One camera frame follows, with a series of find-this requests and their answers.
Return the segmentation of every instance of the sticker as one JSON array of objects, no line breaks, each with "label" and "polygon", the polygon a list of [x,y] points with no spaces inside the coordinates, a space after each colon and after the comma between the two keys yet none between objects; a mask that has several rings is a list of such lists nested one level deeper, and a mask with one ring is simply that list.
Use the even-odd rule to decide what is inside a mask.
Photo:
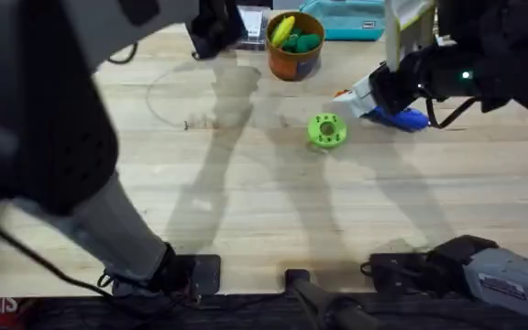
[{"label": "sticker", "polygon": [[527,296],[524,294],[524,288],[521,284],[483,273],[478,274],[478,279],[480,281],[480,285],[486,289],[509,295],[512,298],[524,301],[527,300]]},{"label": "sticker", "polygon": [[362,24],[362,28],[375,28],[376,22],[375,21],[364,21],[364,24]]},{"label": "sticker", "polygon": [[239,15],[242,16],[247,36],[257,38],[260,36],[262,26],[262,12],[239,9]]}]

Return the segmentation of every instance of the wooden table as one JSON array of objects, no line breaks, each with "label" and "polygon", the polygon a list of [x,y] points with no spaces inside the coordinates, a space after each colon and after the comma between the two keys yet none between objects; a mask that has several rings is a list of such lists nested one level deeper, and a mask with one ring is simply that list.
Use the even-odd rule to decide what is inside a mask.
[{"label": "wooden table", "polygon": [[[329,290],[370,290],[358,270],[370,253],[462,234],[528,257],[528,111],[517,104],[416,134],[348,118],[344,145],[307,147],[309,118],[373,71],[383,47],[327,42],[312,76],[282,82],[266,52],[196,62],[182,27],[143,40],[133,63],[95,75],[130,198],[179,253],[221,255],[224,293],[278,292],[287,268],[312,270]],[[439,104],[440,116],[460,102]],[[72,276],[101,274],[16,208],[0,223]],[[84,294],[0,242],[0,296]]]}]

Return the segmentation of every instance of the green ring toy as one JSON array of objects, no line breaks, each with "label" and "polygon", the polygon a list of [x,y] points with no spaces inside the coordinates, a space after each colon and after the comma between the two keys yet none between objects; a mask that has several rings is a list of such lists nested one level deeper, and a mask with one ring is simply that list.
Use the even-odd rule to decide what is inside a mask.
[{"label": "green ring toy", "polygon": [[309,126],[309,139],[315,146],[333,148],[341,144],[347,137],[346,123],[334,114],[319,114],[311,118]]}]

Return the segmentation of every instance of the white paper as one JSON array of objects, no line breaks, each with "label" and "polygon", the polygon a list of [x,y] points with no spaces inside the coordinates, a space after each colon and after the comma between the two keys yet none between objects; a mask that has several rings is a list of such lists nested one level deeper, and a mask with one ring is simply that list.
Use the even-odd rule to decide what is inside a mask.
[{"label": "white paper", "polygon": [[240,9],[239,15],[242,16],[242,20],[244,21],[247,36],[258,38],[260,36],[260,30],[262,29],[262,12]]}]

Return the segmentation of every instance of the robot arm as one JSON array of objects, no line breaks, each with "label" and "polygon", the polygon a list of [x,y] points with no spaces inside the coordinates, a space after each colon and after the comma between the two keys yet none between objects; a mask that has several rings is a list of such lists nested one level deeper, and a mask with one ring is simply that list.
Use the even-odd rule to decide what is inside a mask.
[{"label": "robot arm", "polygon": [[[422,97],[433,127],[443,128],[476,102],[487,113],[511,99],[528,109],[528,1],[438,0],[441,36],[448,45],[433,44],[410,52],[397,71],[382,63],[357,82],[351,93],[335,101],[356,116],[381,107],[395,116]],[[433,100],[470,97],[441,125]]]},{"label": "robot arm", "polygon": [[373,254],[362,272],[377,292],[455,292],[528,315],[528,258],[487,239],[460,236],[426,254]]},{"label": "robot arm", "polygon": [[[91,79],[116,50],[178,22],[187,22],[195,59],[245,32],[231,0],[0,1],[0,200],[15,199],[130,287],[214,293],[219,259],[201,262],[210,268],[201,272],[194,258],[176,256],[128,200]],[[205,273],[199,287],[193,276]]]}]

